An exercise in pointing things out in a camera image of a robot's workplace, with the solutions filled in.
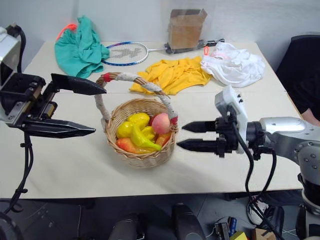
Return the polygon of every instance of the basket handle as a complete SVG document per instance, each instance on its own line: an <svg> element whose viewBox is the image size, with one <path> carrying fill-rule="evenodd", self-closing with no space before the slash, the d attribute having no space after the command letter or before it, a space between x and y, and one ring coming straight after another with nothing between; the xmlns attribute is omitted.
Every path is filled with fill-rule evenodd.
<svg viewBox="0 0 320 240"><path fill-rule="evenodd" d="M99 79L96 81L96 83L100 87L104 88L107 85L107 83L111 82L112 80L134 82L141 85L141 87L143 87L144 89L150 92L154 92L168 109L168 116L170 119L171 126L174 128L178 127L178 113L173 110L170 103L170 98L165 94L165 92L161 89L161 87L155 85L152 82L147 82L145 79L143 79L139 75L132 74L129 72L108 72L106 74L102 74L99 77ZM94 99L95 99L96 107L100 110L102 114L102 121L104 123L103 122L101 123L103 127L105 127L106 123L110 120L111 115L105 107L104 101L102 99L102 94L95 95Z"/></svg>

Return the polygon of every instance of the teal cloth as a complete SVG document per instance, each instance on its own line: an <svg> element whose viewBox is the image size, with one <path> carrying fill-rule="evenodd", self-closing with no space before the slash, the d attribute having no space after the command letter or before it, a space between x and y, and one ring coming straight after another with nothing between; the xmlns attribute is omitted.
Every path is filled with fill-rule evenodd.
<svg viewBox="0 0 320 240"><path fill-rule="evenodd" d="M89 18L79 17L78 22L76 32L66 29L55 43L55 58L66 74L87 78L104 70L101 60L109 57L109 49L100 44Z"/></svg>

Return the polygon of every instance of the white table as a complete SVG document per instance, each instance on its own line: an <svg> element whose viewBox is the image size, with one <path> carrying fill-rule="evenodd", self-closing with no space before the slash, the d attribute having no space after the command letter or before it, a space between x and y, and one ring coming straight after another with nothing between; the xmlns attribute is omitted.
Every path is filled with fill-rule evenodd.
<svg viewBox="0 0 320 240"><path fill-rule="evenodd" d="M157 43L146 43L159 47ZM235 43L238 48L247 48L260 54L255 43ZM160 59L195 57L202 50L166 55L153 52L138 65L128 67L105 66L105 72L137 72ZM25 73L42 76L50 81L50 73L62 73L55 61L53 43L45 43ZM92 74L96 80L101 73ZM119 104L140 98L138 93L129 93L128 82L110 83L108 94L103 96L109 110ZM223 86L211 81L208 85L187 88L171 96L172 105L179 113L179 126L192 121L209 121L220 114L214 106L214 96ZM249 121L263 117L299 117L280 81L266 62L264 79L245 88L236 89L244 99ZM178 146L165 164L152 169L133 169L123 163L107 144L100 125L100 112L93 96L60 93L54 98L58 108L55 119L69 120L96 128L94 134L84 137L52 139L32 137L34 165L26 182L28 193L21 197L36 198L89 198L133 195L160 195L182 193L244 192L249 161L245 155L226 154L219 158L212 153L186 151ZM213 139L212 133L194 134L179 131L177 141L187 138ZM23 132L7 127L0 122L0 198L9 198L19 184L24 167ZM263 155L255 162L250 181L251 191L263 188L271 167L270 155ZM278 157L278 164L269 190L301 188L297 180L299 167L290 160Z"/></svg>

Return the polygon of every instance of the yellow cloth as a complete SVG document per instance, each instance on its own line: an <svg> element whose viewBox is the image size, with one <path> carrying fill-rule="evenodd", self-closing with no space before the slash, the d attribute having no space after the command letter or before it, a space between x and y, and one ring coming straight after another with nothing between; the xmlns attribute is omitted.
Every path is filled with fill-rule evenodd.
<svg viewBox="0 0 320 240"><path fill-rule="evenodd" d="M182 89L194 85L206 85L211 76L201 69L201 57L193 59L183 58L179 60L161 60L149 66L138 75L162 88L168 95L176 95ZM134 83L130 88L145 94L152 94L139 84Z"/></svg>

